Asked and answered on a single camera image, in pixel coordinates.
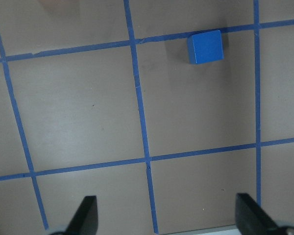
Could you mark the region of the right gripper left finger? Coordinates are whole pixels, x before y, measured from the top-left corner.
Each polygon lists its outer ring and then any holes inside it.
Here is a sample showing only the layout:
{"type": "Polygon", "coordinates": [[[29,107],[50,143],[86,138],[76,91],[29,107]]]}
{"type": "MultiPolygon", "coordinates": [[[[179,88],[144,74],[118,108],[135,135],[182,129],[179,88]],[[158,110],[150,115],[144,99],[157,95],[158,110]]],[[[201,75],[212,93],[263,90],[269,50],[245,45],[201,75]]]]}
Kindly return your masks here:
{"type": "Polygon", "coordinates": [[[65,229],[65,235],[96,235],[98,205],[96,196],[85,196],[65,229]]]}

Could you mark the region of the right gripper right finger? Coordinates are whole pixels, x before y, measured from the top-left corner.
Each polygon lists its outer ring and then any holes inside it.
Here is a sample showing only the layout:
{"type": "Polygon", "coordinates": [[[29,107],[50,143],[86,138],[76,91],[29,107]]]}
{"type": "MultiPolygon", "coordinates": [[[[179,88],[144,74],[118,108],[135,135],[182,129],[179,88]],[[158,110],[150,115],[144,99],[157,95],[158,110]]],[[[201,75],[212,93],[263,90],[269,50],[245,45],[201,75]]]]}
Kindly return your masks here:
{"type": "Polygon", "coordinates": [[[273,235],[278,225],[248,193],[237,193],[235,224],[242,235],[273,235]]]}

